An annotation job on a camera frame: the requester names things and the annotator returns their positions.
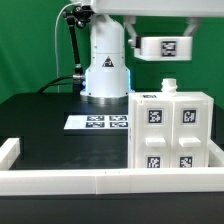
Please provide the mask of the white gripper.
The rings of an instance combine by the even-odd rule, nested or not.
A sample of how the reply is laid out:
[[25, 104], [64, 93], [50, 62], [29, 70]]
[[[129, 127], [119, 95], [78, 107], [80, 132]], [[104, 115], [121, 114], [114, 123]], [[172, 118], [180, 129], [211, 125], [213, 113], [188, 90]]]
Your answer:
[[124, 27], [132, 48], [139, 47], [135, 16], [194, 17], [188, 19], [185, 37], [199, 29], [201, 19], [197, 17], [224, 17], [224, 0], [91, 0], [91, 8], [98, 14], [131, 15], [124, 17]]

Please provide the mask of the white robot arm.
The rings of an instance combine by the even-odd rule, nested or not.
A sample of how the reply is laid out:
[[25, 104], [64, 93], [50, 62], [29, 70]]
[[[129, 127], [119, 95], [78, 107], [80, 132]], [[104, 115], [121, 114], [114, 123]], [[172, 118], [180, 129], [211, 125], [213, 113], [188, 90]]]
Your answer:
[[[124, 34], [134, 56], [144, 61], [189, 61], [193, 34], [203, 17], [223, 17], [224, 0], [70, 0], [76, 24], [91, 25], [91, 64], [86, 71], [85, 101], [119, 102], [130, 90], [124, 62]], [[181, 36], [142, 37], [133, 25], [138, 16], [183, 17], [189, 25]]]

